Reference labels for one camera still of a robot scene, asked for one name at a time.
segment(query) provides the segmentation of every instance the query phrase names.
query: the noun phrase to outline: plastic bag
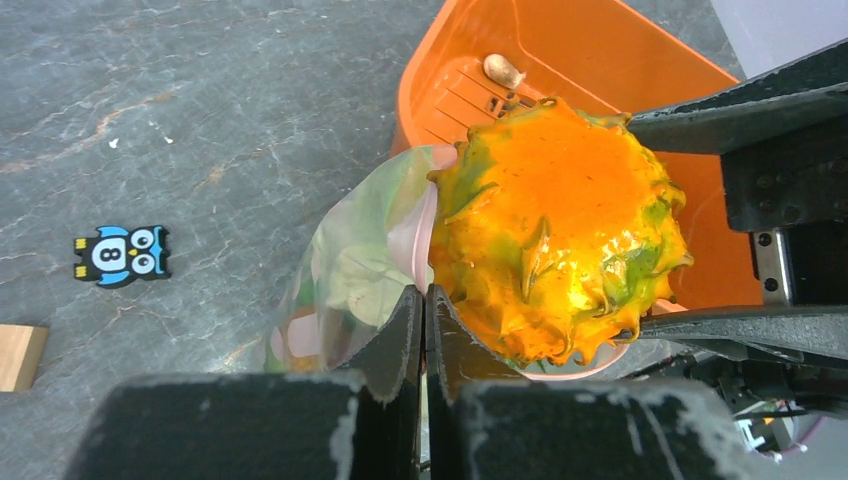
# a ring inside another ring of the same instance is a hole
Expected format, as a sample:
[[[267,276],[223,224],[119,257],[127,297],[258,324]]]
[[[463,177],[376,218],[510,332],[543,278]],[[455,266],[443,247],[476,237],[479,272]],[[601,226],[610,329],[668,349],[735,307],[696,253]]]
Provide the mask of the plastic bag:
[[[266,372],[333,369],[377,334],[407,285],[426,292],[437,199],[426,175],[455,161],[449,145],[407,150],[327,212],[265,341]]]

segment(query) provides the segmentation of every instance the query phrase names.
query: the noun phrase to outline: owl figurine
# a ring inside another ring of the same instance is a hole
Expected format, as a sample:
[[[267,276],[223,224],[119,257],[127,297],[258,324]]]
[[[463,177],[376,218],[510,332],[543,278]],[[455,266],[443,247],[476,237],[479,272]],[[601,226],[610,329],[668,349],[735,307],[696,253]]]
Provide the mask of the owl figurine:
[[[161,225],[141,227],[128,232],[122,227],[97,227],[100,236],[77,238],[74,253],[81,257],[74,264],[74,278],[97,281],[103,288],[129,285],[136,278],[159,280],[171,277],[167,268],[170,254],[165,248],[168,230]]]

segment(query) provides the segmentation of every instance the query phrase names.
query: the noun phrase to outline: yellow fruit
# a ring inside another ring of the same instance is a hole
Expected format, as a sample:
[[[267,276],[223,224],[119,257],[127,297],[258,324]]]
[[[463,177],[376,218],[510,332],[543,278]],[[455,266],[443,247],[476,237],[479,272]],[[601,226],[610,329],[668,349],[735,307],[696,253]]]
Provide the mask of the yellow fruit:
[[[594,118],[549,98],[473,127],[429,175],[439,202],[430,264],[463,323],[520,366],[589,363],[672,296],[692,257],[673,218],[686,201],[628,116]]]

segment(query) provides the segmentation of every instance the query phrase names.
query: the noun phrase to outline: orange bin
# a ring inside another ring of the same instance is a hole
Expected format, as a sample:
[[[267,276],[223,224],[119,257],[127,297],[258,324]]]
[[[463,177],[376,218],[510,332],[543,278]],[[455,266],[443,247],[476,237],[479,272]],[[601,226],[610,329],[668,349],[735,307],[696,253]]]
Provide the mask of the orange bin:
[[[514,92],[483,73],[492,53],[526,72]],[[602,115],[679,103],[735,83],[617,0],[447,0],[401,79],[392,154],[465,140],[469,126],[495,121],[507,95],[528,105],[559,96]],[[695,266],[672,279],[680,304],[761,303],[748,237],[727,226],[718,158],[658,156],[688,198],[679,221]]]

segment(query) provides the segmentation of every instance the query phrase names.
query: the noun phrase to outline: owl eye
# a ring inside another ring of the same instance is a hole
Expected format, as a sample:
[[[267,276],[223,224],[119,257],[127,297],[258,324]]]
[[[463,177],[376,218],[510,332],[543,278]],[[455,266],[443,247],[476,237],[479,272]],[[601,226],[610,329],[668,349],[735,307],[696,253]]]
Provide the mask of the owl eye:
[[[132,269],[135,273],[144,275],[145,273],[150,273],[154,266],[155,262],[153,261],[153,257],[146,253],[142,253],[133,259]]]
[[[153,232],[150,230],[138,230],[133,232],[130,243],[135,248],[150,248],[153,245]]]

